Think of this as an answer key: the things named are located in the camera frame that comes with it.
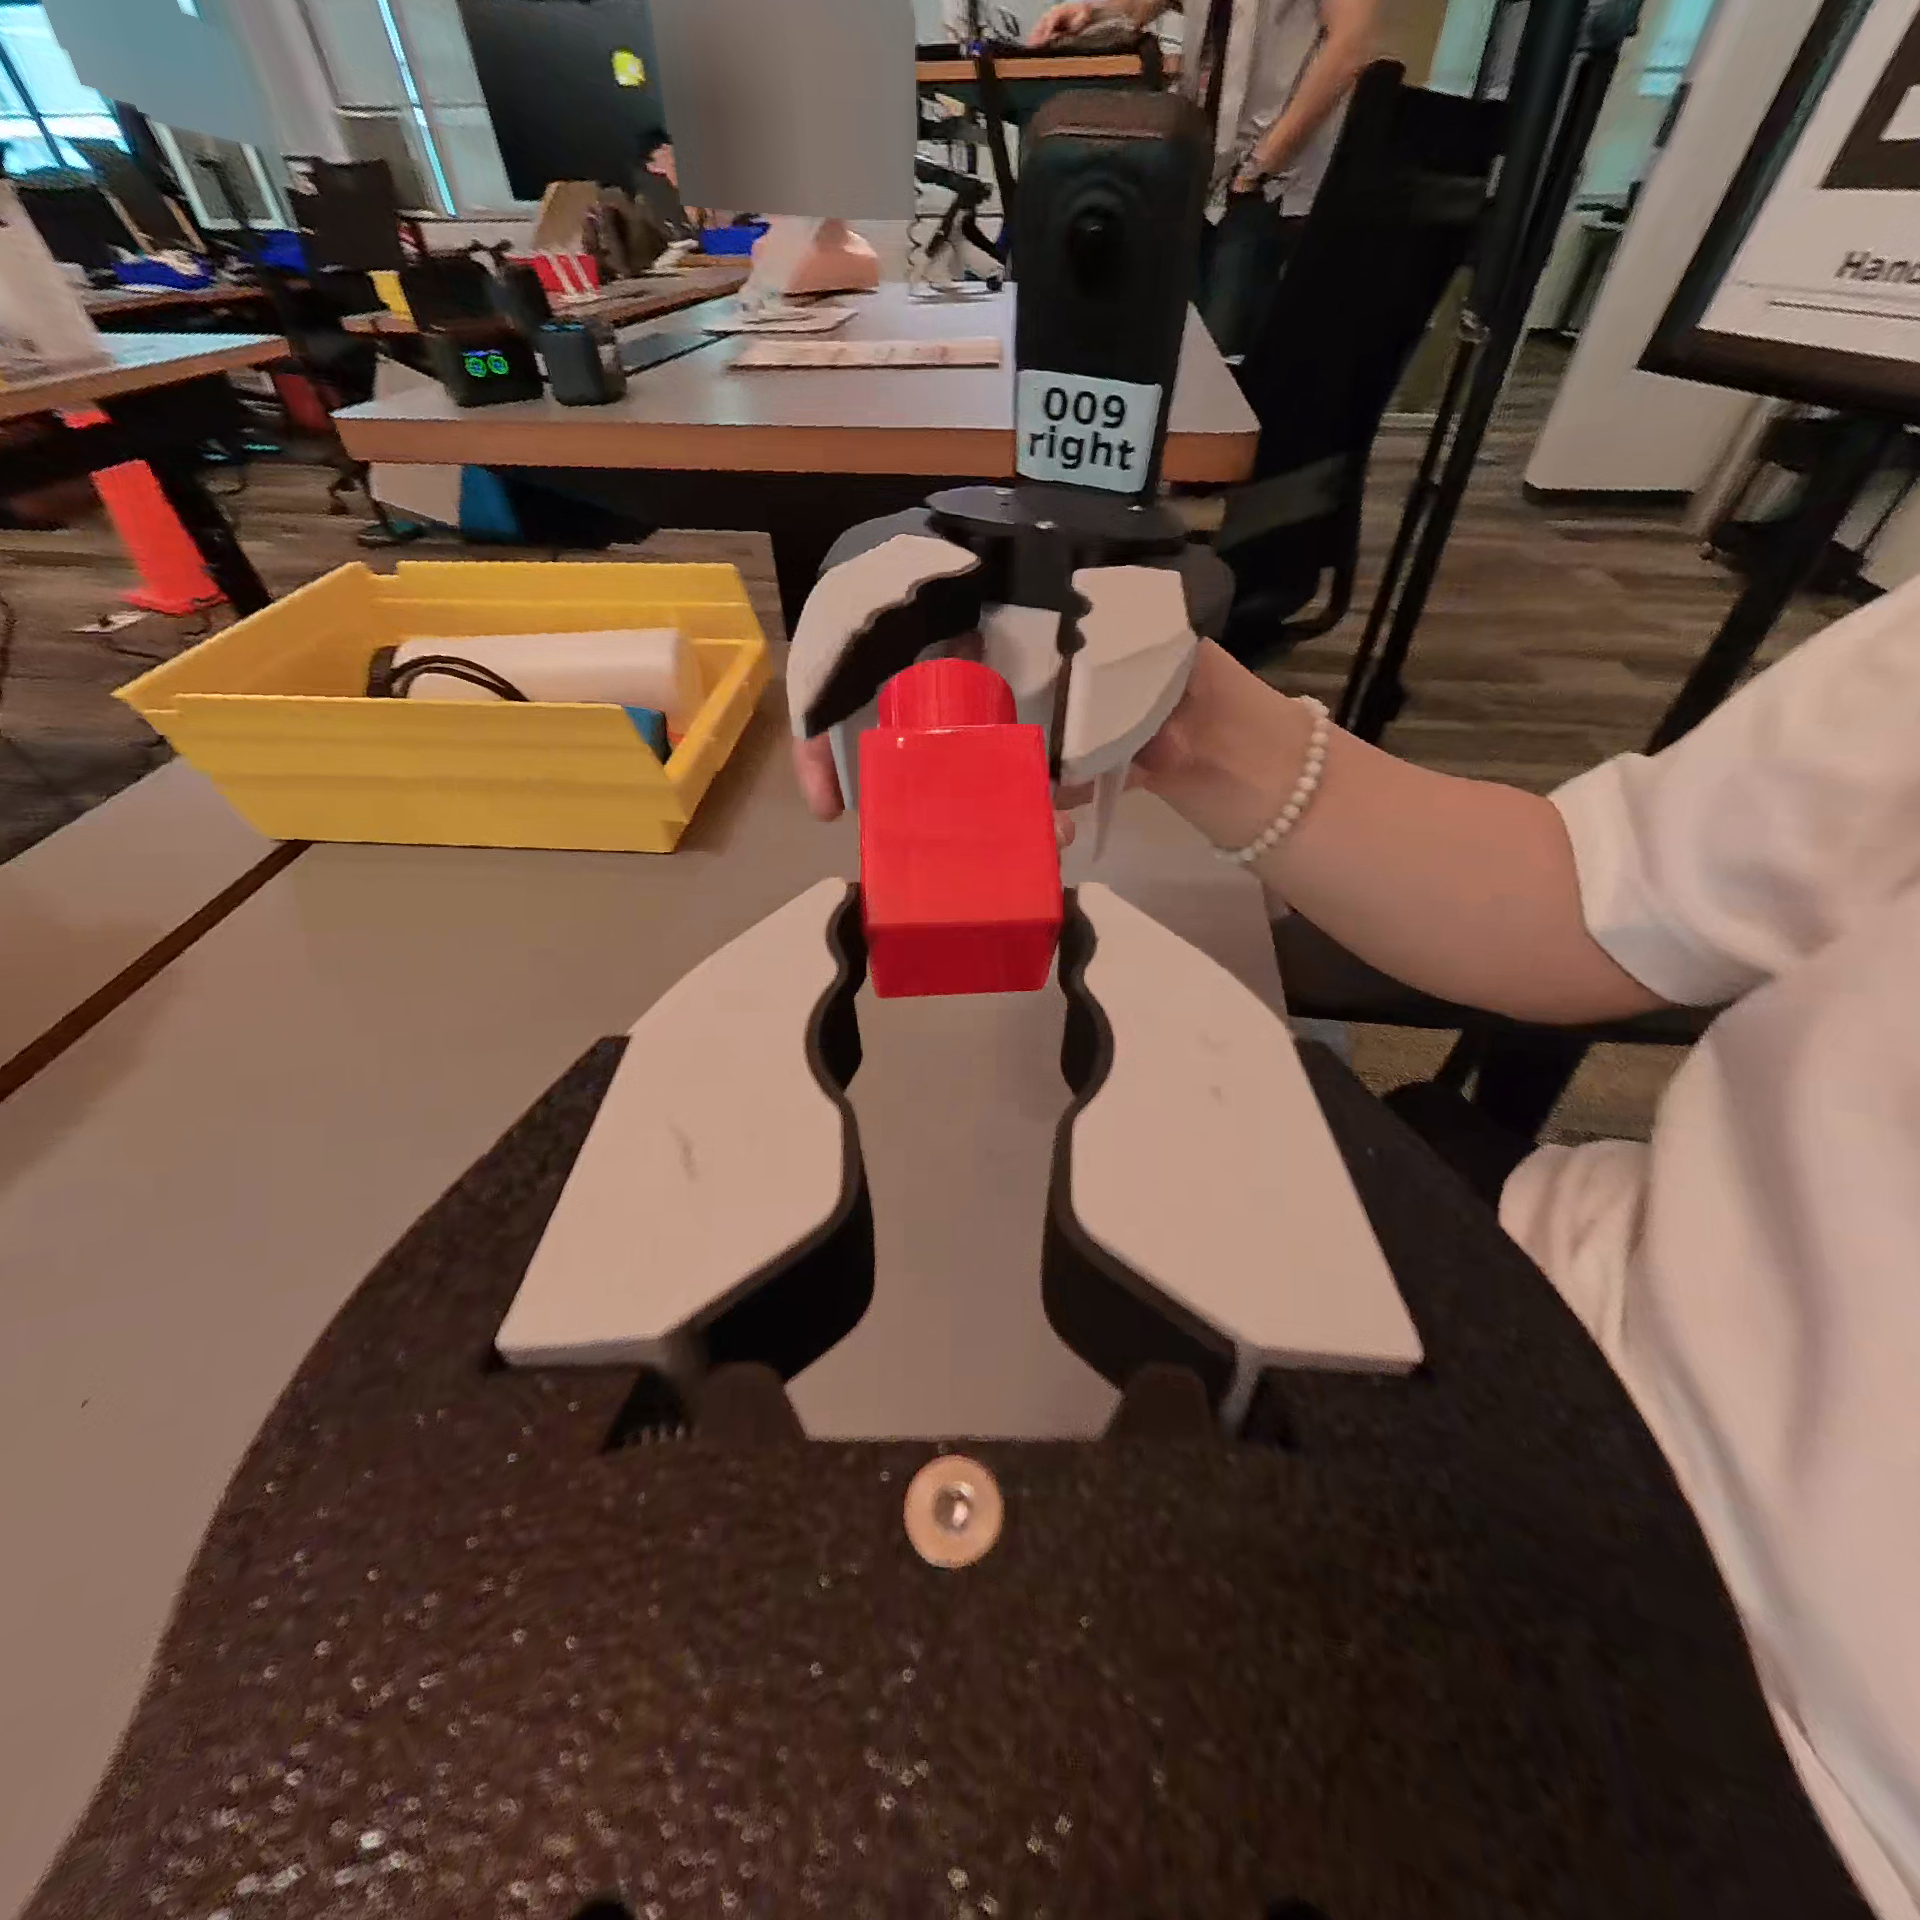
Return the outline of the person's right forearm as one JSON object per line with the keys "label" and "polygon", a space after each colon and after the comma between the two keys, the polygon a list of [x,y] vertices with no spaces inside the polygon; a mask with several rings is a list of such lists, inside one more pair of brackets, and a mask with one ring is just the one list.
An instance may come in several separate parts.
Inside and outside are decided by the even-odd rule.
{"label": "person's right forearm", "polygon": [[1366,967],[1477,1013],[1602,1024],[1661,999],[1594,938],[1559,810],[1319,738],[1316,781],[1259,836],[1252,870]]}

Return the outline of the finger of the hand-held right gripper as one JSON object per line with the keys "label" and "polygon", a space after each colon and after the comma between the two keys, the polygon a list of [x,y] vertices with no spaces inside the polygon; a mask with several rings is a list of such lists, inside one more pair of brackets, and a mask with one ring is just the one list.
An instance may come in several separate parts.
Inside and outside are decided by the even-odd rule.
{"label": "finger of the hand-held right gripper", "polygon": [[1176,567],[1076,567],[1050,713],[1055,799],[1120,777],[1160,730],[1194,666],[1198,633]]}
{"label": "finger of the hand-held right gripper", "polygon": [[834,542],[787,648],[794,738],[823,735],[898,672],[967,637],[987,561],[928,526],[856,526]]}

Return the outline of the black office chair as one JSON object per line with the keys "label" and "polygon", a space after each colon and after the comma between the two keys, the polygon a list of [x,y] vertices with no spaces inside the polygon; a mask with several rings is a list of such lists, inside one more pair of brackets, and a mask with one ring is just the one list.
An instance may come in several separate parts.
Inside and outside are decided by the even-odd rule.
{"label": "black office chair", "polygon": [[1214,551],[1234,591],[1218,645],[1250,666],[1338,626],[1354,601],[1379,426],[1490,202],[1504,106],[1357,80],[1299,247],[1238,384],[1259,422]]}

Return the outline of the red block with round knob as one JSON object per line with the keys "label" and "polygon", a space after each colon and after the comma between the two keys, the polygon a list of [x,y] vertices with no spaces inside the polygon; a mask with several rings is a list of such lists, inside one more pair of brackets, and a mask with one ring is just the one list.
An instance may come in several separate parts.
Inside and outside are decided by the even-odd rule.
{"label": "red block with round knob", "polygon": [[1050,742],[992,666],[912,663],[856,740],[859,912],[880,999],[1047,984],[1066,924]]}

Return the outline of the small black box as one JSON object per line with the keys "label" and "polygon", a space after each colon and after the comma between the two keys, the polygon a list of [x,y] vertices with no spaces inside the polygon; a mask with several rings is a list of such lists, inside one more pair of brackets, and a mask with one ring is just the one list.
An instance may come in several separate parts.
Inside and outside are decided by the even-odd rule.
{"label": "small black box", "polygon": [[535,349],[557,404],[612,404],[628,389],[618,334],[600,319],[552,318],[539,326]]}

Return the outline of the black clock with green display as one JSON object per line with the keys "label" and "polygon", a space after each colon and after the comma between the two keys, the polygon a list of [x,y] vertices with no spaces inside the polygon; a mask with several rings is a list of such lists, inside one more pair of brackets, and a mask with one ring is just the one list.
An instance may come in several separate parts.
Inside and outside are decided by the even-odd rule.
{"label": "black clock with green display", "polygon": [[508,322],[431,326],[422,349],[435,380],[459,408],[539,400],[544,369],[530,341]]}

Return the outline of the person's right hand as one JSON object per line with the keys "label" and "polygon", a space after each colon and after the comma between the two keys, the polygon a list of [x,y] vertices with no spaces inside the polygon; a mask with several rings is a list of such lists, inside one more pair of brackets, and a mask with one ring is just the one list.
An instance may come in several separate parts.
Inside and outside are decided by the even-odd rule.
{"label": "person's right hand", "polygon": [[1303,822],[1327,770],[1331,713],[1199,639],[1183,696],[1126,767],[1216,856],[1252,869]]}

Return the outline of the black television screen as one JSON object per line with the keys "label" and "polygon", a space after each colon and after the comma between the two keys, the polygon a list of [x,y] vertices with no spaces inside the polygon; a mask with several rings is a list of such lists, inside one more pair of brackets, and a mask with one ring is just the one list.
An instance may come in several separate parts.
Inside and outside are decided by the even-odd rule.
{"label": "black television screen", "polygon": [[462,2],[509,186],[635,186],[664,136],[647,2]]}

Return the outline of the orange traffic cone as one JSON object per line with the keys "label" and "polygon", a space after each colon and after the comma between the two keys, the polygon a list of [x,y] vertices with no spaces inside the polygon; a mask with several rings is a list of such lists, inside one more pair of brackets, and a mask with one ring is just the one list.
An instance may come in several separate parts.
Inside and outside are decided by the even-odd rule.
{"label": "orange traffic cone", "polygon": [[88,480],[135,570],[135,583],[122,590],[131,610],[187,616],[223,601],[151,465],[115,464],[95,468]]}

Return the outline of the white cylinder with black cap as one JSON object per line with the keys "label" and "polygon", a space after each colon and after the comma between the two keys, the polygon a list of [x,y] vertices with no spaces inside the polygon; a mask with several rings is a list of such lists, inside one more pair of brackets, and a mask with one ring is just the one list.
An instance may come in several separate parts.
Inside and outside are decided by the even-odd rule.
{"label": "white cylinder with black cap", "polygon": [[375,648],[373,698],[624,704],[667,713],[675,738],[696,717],[706,677],[678,626],[408,636]]}

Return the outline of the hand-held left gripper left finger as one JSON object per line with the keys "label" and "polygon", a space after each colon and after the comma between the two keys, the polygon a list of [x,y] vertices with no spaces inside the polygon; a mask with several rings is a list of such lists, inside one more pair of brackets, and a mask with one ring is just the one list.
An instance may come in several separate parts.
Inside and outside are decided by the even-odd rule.
{"label": "hand-held left gripper left finger", "polygon": [[856,886],[820,880],[647,1008],[496,1330],[503,1361],[788,1381],[856,1325],[863,976]]}

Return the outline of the grey desk with wooden edge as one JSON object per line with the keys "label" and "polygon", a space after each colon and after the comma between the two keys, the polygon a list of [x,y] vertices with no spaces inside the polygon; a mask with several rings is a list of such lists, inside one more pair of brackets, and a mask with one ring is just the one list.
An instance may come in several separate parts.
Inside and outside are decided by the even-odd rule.
{"label": "grey desk with wooden edge", "polygon": [[382,493],[413,481],[479,477],[504,497],[509,533],[479,533],[468,509],[418,508],[459,520],[472,542],[595,553],[660,530],[768,533],[916,504],[963,485],[1012,485],[1023,456],[1019,372],[1068,367],[1120,376],[1117,305],[1068,301],[1015,284],[958,298],[919,298],[898,281],[847,301],[823,344],[989,343],[987,367],[743,367],[748,335],[717,335],[628,372],[621,396],[566,404],[459,404],[430,374],[392,381],[336,413],[342,442]]}

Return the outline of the paper sheet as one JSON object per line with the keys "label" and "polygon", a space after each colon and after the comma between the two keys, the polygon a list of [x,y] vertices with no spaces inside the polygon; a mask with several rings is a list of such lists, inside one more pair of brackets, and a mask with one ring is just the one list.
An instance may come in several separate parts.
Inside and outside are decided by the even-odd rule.
{"label": "paper sheet", "polygon": [[731,372],[903,372],[992,369],[1002,366],[1002,341],[850,341],[834,334],[765,334],[733,349]]}

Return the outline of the black tripod stand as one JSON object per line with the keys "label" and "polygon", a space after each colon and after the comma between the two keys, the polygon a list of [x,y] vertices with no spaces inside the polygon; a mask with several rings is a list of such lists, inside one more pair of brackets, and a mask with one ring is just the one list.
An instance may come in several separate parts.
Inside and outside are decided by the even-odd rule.
{"label": "black tripod stand", "polygon": [[1640,2],[1522,5],[1502,158],[1477,225],[1454,358],[1334,709],[1363,740],[1379,742],[1403,709],[1411,645],[1640,10]]}

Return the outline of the yellow plastic bin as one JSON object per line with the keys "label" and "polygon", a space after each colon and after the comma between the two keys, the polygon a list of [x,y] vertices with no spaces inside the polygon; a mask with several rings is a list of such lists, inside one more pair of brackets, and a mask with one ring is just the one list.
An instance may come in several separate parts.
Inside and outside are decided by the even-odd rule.
{"label": "yellow plastic bin", "polygon": [[[678,626],[706,696],[660,765],[620,709],[373,698],[408,636]],[[667,855],[731,757],[773,656],[717,560],[336,567],[115,695],[278,840]]]}

